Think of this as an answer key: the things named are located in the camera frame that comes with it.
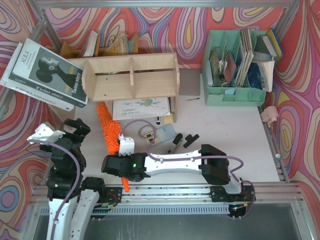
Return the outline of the orange microfiber duster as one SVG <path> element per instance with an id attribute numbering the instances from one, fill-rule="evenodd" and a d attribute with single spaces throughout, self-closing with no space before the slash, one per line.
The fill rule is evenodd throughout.
<path id="1" fill-rule="evenodd" d="M 119 152 L 120 144 L 118 143 L 121 125 L 113 120 L 106 104 L 98 102 L 96 111 L 99 115 L 99 121 L 103 130 L 104 140 L 107 146 L 108 154 L 115 155 Z"/>

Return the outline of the small stapler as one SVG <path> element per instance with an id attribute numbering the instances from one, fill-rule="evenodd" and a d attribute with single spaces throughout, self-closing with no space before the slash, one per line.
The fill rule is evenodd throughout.
<path id="1" fill-rule="evenodd" d="M 182 133 L 178 133 L 174 140 L 172 141 L 167 154 L 173 154 L 176 150 L 176 148 L 183 142 L 183 134 Z"/>

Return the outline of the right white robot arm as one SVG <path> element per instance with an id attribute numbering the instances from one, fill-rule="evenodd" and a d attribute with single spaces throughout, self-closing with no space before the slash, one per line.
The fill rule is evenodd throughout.
<path id="1" fill-rule="evenodd" d="M 141 182 L 162 174 L 192 173 L 201 175 L 214 186 L 222 186 L 226 193 L 241 193 L 241 181 L 234 172 L 242 168 L 244 162 L 210 144 L 202 144 L 201 149 L 187 153 L 154 154 L 138 152 L 131 155 L 107 155 L 101 172 L 131 182 Z"/>

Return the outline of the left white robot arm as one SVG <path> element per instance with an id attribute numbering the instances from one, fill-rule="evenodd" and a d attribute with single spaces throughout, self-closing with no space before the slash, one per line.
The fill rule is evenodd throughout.
<path id="1" fill-rule="evenodd" d="M 50 219 L 49 240 L 82 240 L 93 212 L 106 192 L 102 178 L 82 173 L 86 160 L 80 147 L 91 131 L 81 119 L 66 119 L 73 132 L 54 130 L 47 122 L 37 128 L 40 149 L 49 152 L 53 163 L 46 182 Z"/>

